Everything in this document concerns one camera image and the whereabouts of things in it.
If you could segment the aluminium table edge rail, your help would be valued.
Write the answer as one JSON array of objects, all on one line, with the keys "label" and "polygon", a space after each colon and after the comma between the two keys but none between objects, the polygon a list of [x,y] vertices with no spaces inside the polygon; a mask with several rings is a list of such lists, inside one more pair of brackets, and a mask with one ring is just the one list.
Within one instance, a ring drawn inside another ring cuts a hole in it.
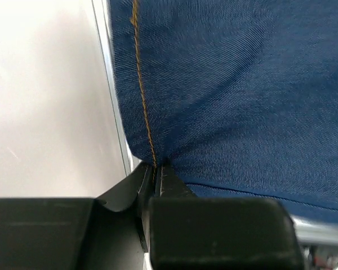
[{"label": "aluminium table edge rail", "polygon": [[338,225],[318,222],[292,215],[296,237],[299,243],[307,246],[338,251]]}]

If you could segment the dark blue denim trousers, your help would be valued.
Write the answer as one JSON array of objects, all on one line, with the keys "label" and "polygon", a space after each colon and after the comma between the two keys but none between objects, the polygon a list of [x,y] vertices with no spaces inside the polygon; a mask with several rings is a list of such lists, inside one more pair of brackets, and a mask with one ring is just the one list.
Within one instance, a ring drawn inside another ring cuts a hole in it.
[{"label": "dark blue denim trousers", "polygon": [[131,152],[338,223],[338,1],[111,1]]}]

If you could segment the aluminium left side rail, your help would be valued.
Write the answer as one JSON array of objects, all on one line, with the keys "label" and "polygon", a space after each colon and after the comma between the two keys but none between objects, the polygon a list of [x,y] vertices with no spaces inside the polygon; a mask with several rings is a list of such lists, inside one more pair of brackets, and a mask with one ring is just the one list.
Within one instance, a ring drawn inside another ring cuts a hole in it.
[{"label": "aluminium left side rail", "polygon": [[119,140],[119,147],[121,151],[124,171],[126,176],[128,176],[132,172],[131,154],[127,150],[127,141],[122,126],[122,119],[119,112],[119,104],[115,88],[114,66],[113,66],[114,50],[112,45],[112,30],[110,28],[111,22],[110,22],[109,1],[93,0],[92,6],[94,9],[95,22],[97,32],[99,35],[101,51],[104,59],[105,72],[109,86],[110,100],[113,108],[113,115]]}]

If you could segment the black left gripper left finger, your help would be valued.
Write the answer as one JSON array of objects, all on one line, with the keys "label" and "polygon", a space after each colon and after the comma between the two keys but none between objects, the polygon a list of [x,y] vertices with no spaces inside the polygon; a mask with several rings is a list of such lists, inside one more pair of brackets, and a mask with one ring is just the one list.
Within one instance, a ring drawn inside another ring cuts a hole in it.
[{"label": "black left gripper left finger", "polygon": [[0,198],[0,269],[143,269],[139,164],[97,198]]}]

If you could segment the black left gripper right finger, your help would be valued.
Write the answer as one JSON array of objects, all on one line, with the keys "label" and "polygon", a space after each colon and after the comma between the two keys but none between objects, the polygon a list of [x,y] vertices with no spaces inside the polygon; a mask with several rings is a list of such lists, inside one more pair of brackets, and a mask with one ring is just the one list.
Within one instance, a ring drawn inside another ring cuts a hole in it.
[{"label": "black left gripper right finger", "polygon": [[202,198],[169,166],[148,204],[154,269],[304,269],[293,221],[273,199]]}]

